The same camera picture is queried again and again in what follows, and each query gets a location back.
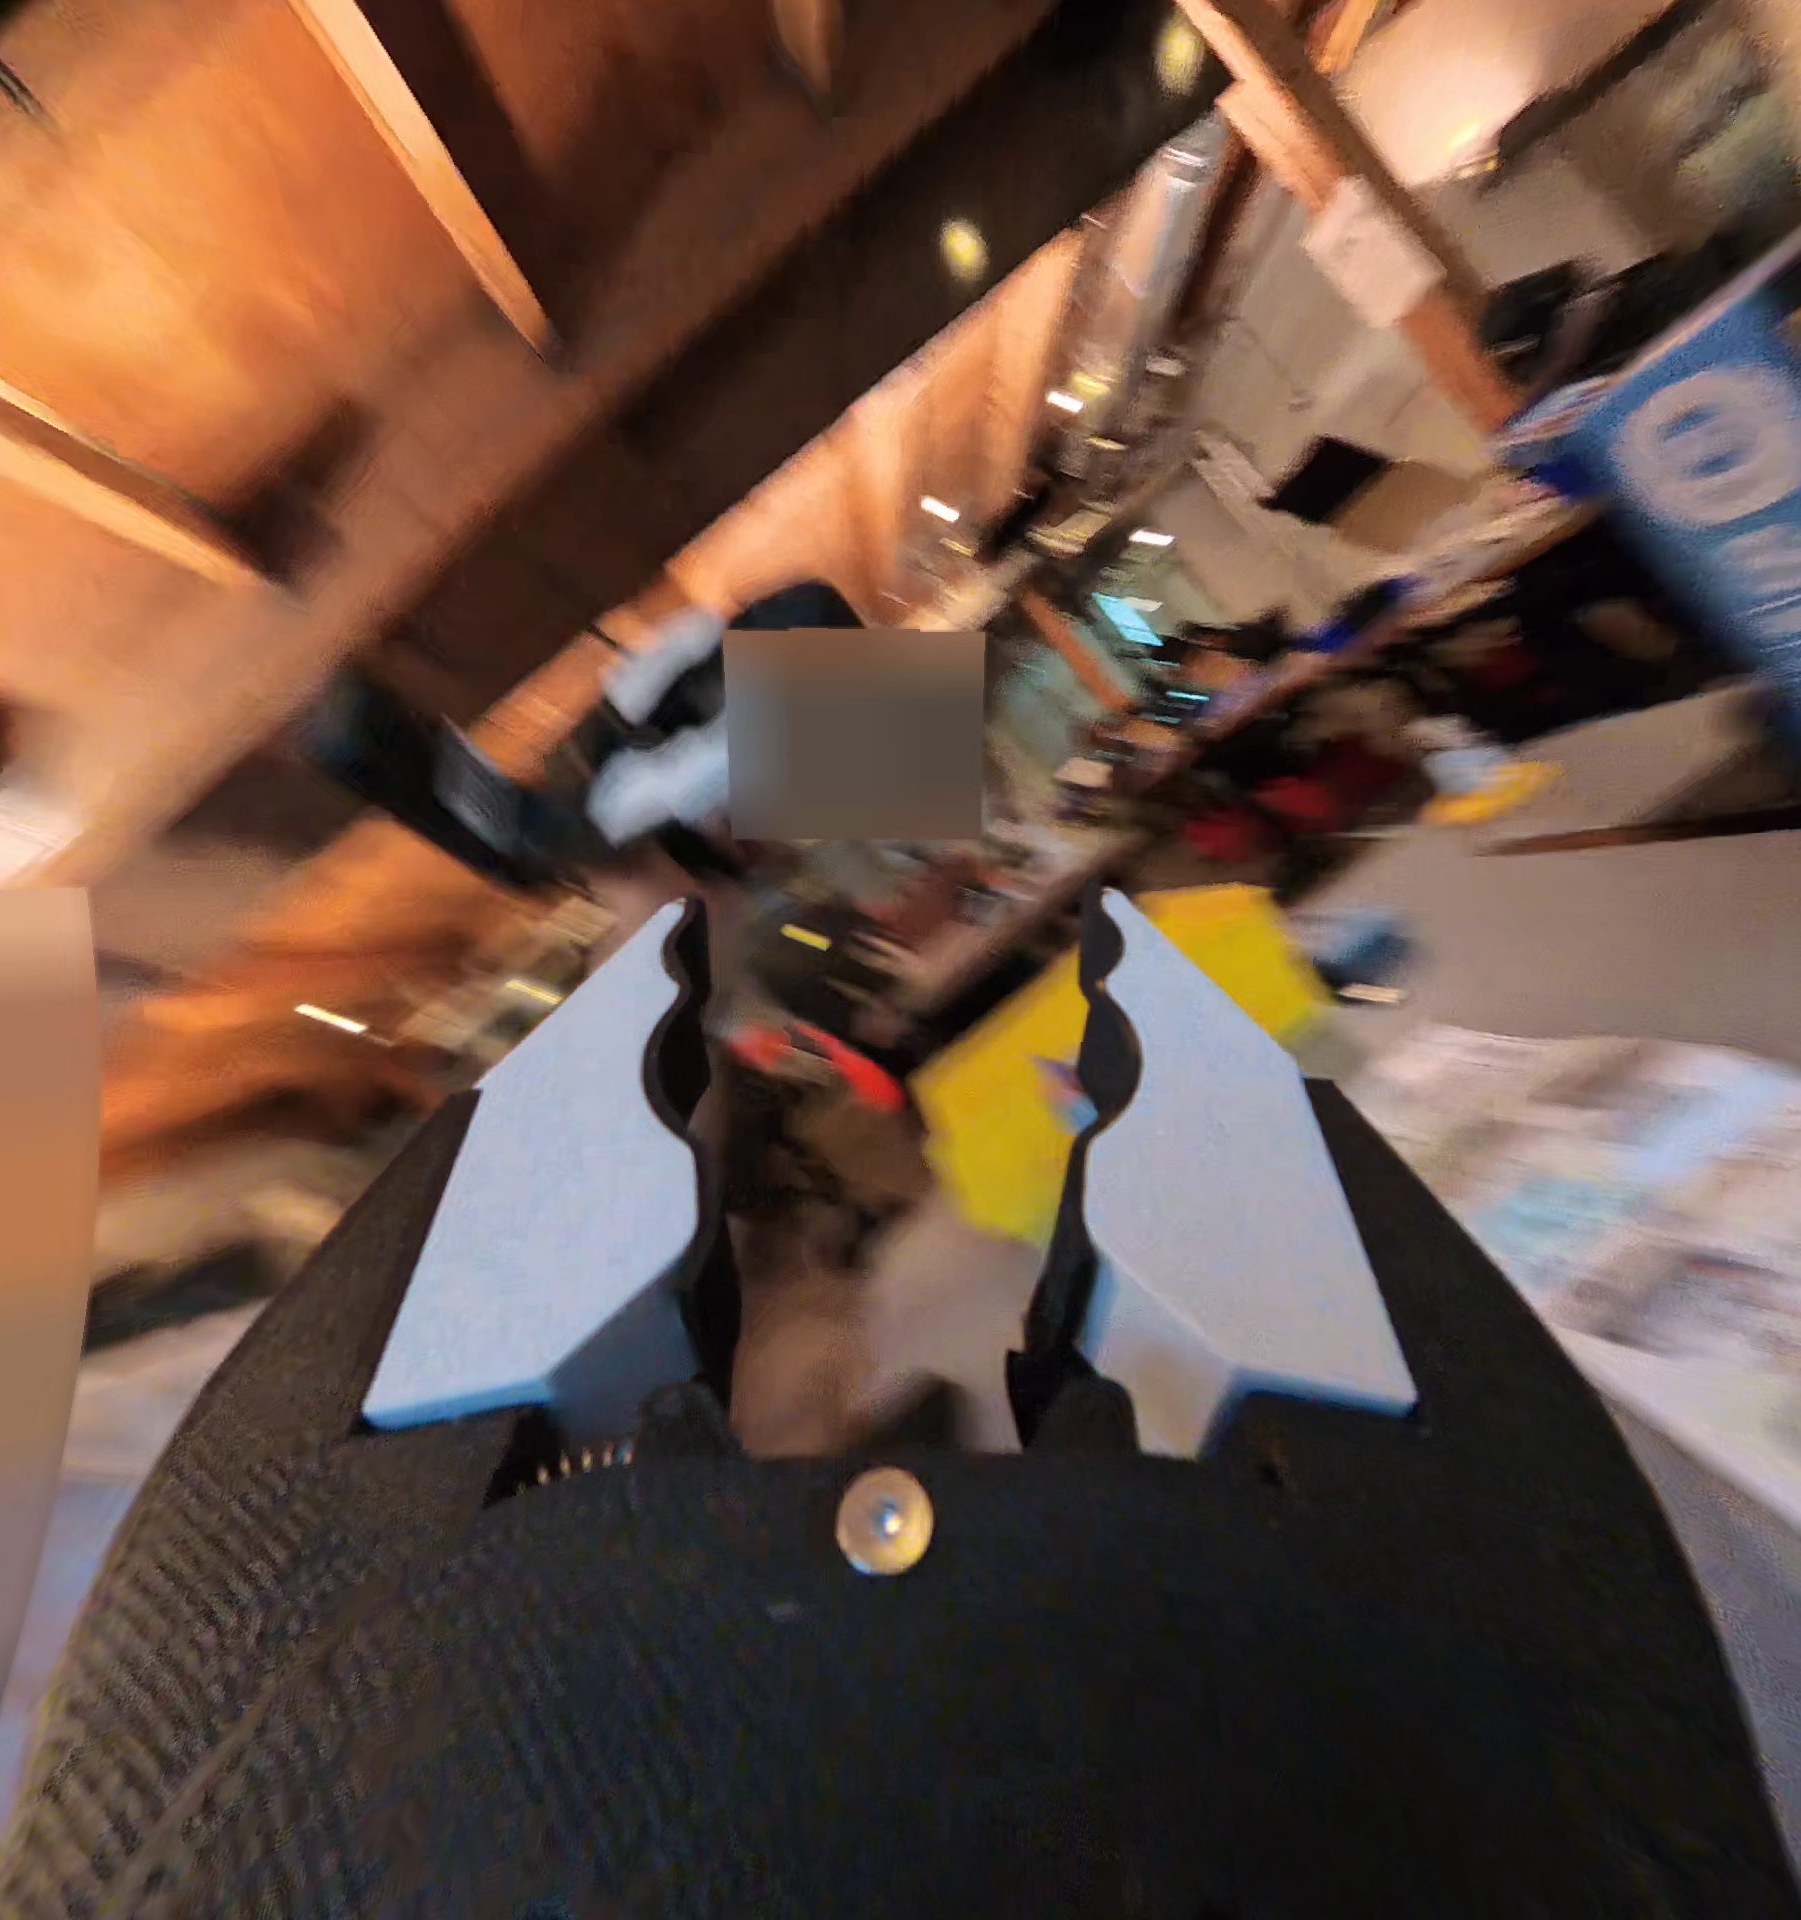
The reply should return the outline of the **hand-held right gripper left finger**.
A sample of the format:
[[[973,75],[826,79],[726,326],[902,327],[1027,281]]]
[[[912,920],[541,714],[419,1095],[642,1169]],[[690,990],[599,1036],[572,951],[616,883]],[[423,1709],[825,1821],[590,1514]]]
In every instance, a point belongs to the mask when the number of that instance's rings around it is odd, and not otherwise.
[[[577,1444],[658,1390],[726,1399],[739,1275],[718,1151],[701,900],[658,907],[478,1082],[360,1406],[398,1431],[543,1408]]]

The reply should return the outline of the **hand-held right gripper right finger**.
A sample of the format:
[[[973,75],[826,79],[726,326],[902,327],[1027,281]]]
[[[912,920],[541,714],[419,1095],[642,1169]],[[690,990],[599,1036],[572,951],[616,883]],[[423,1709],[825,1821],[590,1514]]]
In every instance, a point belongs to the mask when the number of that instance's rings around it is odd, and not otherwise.
[[[1200,1459],[1257,1394],[1410,1415],[1418,1387],[1291,1051],[1115,890],[1084,912],[1078,982],[1090,1120],[1009,1353],[1021,1446],[1108,1424]]]

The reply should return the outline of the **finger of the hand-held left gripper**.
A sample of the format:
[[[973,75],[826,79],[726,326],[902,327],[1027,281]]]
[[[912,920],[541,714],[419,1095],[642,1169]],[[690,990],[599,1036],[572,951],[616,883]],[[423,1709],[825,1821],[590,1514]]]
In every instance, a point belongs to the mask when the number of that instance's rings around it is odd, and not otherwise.
[[[664,738],[622,750],[592,778],[587,803],[587,819],[609,845],[718,822],[726,816],[726,739]]]
[[[649,639],[625,653],[600,682],[600,705],[627,723],[646,723],[675,684],[718,661],[722,611],[687,603],[658,622]]]

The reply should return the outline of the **yellow plastic bin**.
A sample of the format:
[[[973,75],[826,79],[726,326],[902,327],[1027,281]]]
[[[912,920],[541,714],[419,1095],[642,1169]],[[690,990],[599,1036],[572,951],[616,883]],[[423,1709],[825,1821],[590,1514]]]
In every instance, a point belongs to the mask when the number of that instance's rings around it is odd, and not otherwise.
[[[1138,906],[1278,1043],[1327,1019],[1327,988],[1264,885],[1158,890]],[[1084,1023],[1078,950],[1067,948],[912,1073],[927,1162],[973,1228],[1046,1243],[1072,1140],[1092,1116],[1076,1075]]]

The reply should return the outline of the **open instruction booklet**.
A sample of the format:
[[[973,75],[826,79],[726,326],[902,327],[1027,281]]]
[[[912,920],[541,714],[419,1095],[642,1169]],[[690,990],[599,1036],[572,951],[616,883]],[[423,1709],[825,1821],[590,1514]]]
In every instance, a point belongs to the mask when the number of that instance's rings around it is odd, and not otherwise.
[[[1552,1326],[1668,1363],[1801,1459],[1801,1072],[1635,1038],[1425,1026],[1352,1082]]]

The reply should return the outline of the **robot kit box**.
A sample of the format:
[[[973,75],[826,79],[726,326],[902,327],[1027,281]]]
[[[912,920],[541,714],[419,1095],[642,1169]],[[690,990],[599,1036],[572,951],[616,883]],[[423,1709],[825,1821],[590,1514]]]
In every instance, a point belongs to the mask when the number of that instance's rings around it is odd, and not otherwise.
[[[1494,448],[1600,504],[1801,743],[1801,227],[1612,371],[1532,399]]]

